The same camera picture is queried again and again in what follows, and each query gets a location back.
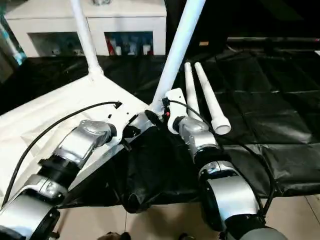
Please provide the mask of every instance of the black cable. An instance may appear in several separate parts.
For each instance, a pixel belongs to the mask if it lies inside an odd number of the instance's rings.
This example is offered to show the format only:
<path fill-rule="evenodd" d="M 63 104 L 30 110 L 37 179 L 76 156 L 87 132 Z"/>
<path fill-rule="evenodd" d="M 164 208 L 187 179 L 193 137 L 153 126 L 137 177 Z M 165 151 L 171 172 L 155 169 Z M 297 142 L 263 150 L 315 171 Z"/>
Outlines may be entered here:
<path fill-rule="evenodd" d="M 9 197 L 10 197 L 10 193 L 12 191 L 12 188 L 14 186 L 14 183 L 15 183 L 15 180 L 16 180 L 16 177 L 17 177 L 17 174 L 18 174 L 18 171 L 21 167 L 21 164 L 23 163 L 25 157 L 27 156 L 28 152 L 32 149 L 32 147 L 37 143 L 37 141 L 39 141 L 47 132 L 49 132 L 51 129 L 53 129 L 55 126 L 57 126 L 58 124 L 60 124 L 61 122 L 63 122 L 64 120 L 67 120 L 81 112 L 84 112 L 88 109 L 93 109 L 95 107 L 99 107 L 99 106 L 102 106 L 102 105 L 109 105 L 109 104 L 115 104 L 115 107 L 118 108 L 122 103 L 119 102 L 119 101 L 106 101 L 106 102 L 100 102 L 100 103 L 97 103 L 97 104 L 94 104 L 94 105 L 90 105 L 90 106 L 87 106 L 85 108 L 82 108 L 78 111 L 75 111 L 61 119 L 59 119 L 58 121 L 56 121 L 55 123 L 53 123 L 52 125 L 50 125 L 47 129 L 45 129 L 42 133 L 40 133 L 40 135 L 38 135 L 31 143 L 30 145 L 26 148 L 26 150 L 23 152 L 23 154 L 21 155 L 18 163 L 16 164 L 15 166 L 15 169 L 13 171 L 13 174 L 12 174 L 12 177 L 10 179 L 10 183 L 8 185 L 8 188 L 5 192 L 5 196 L 3 198 L 3 202 L 2 202 L 2 207 L 8 202 L 9 200 Z"/>
<path fill-rule="evenodd" d="M 202 119 L 202 121 L 208 125 L 211 133 L 214 135 L 214 137 L 216 138 L 221 138 L 221 139 L 224 139 L 224 140 L 227 140 L 233 144 L 236 144 L 242 148 L 244 148 L 245 150 L 247 150 L 254 158 L 256 158 L 260 164 L 263 166 L 268 178 L 269 178 L 269 185 L 270 185 L 270 191 L 269 191 L 269 195 L 268 195 L 268 198 L 267 198 L 267 201 L 264 205 L 264 207 L 262 206 L 262 203 L 261 201 L 258 202 L 259 204 L 259 207 L 260 209 L 262 210 L 262 214 L 263 214 L 263 217 L 266 216 L 267 212 L 268 212 L 268 209 L 271 205 L 271 202 L 274 198 L 274 194 L 275 194 L 275 191 L 276 191 L 276 188 L 275 188 L 275 185 L 276 185 L 276 182 L 274 180 L 274 177 L 273 177 L 273 174 L 268 166 L 268 164 L 263 160 L 262 157 L 260 157 L 260 155 L 258 155 L 257 153 L 255 153 L 252 149 L 250 149 L 248 146 L 246 146 L 245 144 L 239 142 L 238 140 L 235 140 L 235 139 L 231 139 L 231 138 L 228 138 L 228 137 L 225 137 L 225 136 L 222 136 L 222 135 L 218 135 L 215 133 L 214 129 L 212 128 L 211 124 L 203 117 L 201 116 L 196 110 L 194 110 L 192 107 L 190 107 L 189 105 L 187 104 L 184 104 L 182 102 L 179 102 L 179 101 L 176 101 L 176 100 L 167 100 L 167 102 L 171 102 L 171 103 L 176 103 L 176 104 L 180 104 L 184 107 L 186 107 L 187 109 L 189 109 L 190 111 L 192 111 L 194 114 L 196 114 L 200 119 Z"/>

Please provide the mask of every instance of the black plastic sheet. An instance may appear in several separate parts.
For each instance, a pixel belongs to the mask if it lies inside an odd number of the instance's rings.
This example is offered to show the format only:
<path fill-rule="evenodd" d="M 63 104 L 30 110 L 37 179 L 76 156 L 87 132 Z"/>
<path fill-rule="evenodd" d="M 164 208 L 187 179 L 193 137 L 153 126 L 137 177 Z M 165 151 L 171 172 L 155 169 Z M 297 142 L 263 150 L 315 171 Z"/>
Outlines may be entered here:
<path fill-rule="evenodd" d="M 315 53 L 239 52 L 200 60 L 236 139 L 263 157 L 277 196 L 320 194 L 320 57 Z M 107 77 L 151 103 L 163 57 L 100 57 Z M 194 72 L 201 114 L 209 111 Z M 84 58 L 28 59 L 0 87 L 5 113 L 87 74 Z M 181 68 L 174 87 L 185 91 Z M 233 164 L 266 197 L 268 176 L 245 149 L 221 141 Z M 123 204 L 132 213 L 152 204 L 198 200 L 197 173 L 179 136 L 152 127 L 71 191 L 66 206 Z"/>

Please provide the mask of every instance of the tiled floor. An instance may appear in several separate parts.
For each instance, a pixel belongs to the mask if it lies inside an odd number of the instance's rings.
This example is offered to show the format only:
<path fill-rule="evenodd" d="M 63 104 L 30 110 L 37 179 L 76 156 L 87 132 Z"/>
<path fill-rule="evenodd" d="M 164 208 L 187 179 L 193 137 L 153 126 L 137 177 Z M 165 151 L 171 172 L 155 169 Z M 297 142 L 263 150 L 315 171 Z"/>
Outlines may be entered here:
<path fill-rule="evenodd" d="M 314 196 L 276 198 L 268 212 L 267 225 L 289 240 L 318 240 L 317 201 Z M 96 240 L 108 232 L 124 231 L 133 240 L 177 240 L 183 232 L 197 240 L 218 239 L 218 234 L 204 224 L 198 203 L 157 205 L 140 214 L 127 213 L 122 206 L 81 207 L 64 210 L 59 222 L 61 240 Z"/>

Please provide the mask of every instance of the white pole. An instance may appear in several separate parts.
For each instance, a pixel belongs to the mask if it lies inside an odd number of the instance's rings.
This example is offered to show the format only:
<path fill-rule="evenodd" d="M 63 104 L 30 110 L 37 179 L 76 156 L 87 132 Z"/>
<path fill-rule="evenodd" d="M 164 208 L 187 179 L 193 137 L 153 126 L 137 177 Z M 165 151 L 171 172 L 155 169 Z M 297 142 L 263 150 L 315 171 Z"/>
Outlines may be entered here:
<path fill-rule="evenodd" d="M 156 113 L 162 111 L 162 99 L 165 97 L 166 92 L 171 90 L 174 84 L 205 2 L 206 0 L 187 0 L 185 4 L 179 26 L 176 30 L 170 52 L 164 65 L 160 82 L 151 104 L 151 108 Z"/>
<path fill-rule="evenodd" d="M 214 131 L 219 135 L 224 135 L 230 132 L 231 125 L 228 118 L 225 117 L 224 113 L 221 110 L 219 102 L 216 98 L 214 91 L 209 83 L 207 75 L 199 62 L 195 65 L 196 73 L 198 74 L 201 87 L 204 93 L 206 104 L 208 105 L 210 114 L 211 114 L 211 124 Z"/>
<path fill-rule="evenodd" d="M 185 74 L 185 90 L 186 90 L 186 103 L 193 108 L 197 113 L 199 113 L 199 106 L 197 100 L 197 93 L 195 89 L 194 77 L 192 75 L 192 68 L 190 62 L 184 64 L 184 74 Z M 191 118 L 202 121 L 193 111 L 188 109 L 188 115 Z"/>
<path fill-rule="evenodd" d="M 102 68 L 99 65 L 97 59 L 96 49 L 93 44 L 93 40 L 89 31 L 89 26 L 84 12 L 81 8 L 79 0 L 70 0 L 74 18 L 77 25 L 77 33 L 80 39 L 80 43 L 88 63 L 89 74 L 103 74 Z"/>

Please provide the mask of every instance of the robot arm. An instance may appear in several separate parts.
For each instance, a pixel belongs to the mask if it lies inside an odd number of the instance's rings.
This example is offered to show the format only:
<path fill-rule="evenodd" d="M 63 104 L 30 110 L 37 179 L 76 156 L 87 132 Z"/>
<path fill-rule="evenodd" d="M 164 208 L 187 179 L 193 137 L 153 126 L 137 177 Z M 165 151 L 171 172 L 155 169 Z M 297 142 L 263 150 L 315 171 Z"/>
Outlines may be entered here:
<path fill-rule="evenodd" d="M 277 230 L 265 226 L 259 216 L 257 196 L 223 152 L 204 122 L 190 118 L 182 90 L 166 93 L 165 108 L 169 112 L 168 129 L 179 134 L 188 145 L 198 171 L 200 198 L 207 224 L 225 233 L 227 240 L 286 240 Z"/>
<path fill-rule="evenodd" d="M 48 239 L 60 213 L 68 187 L 93 151 L 117 135 L 116 128 L 103 121 L 83 120 L 59 144 L 41 169 L 0 211 L 0 239 Z"/>

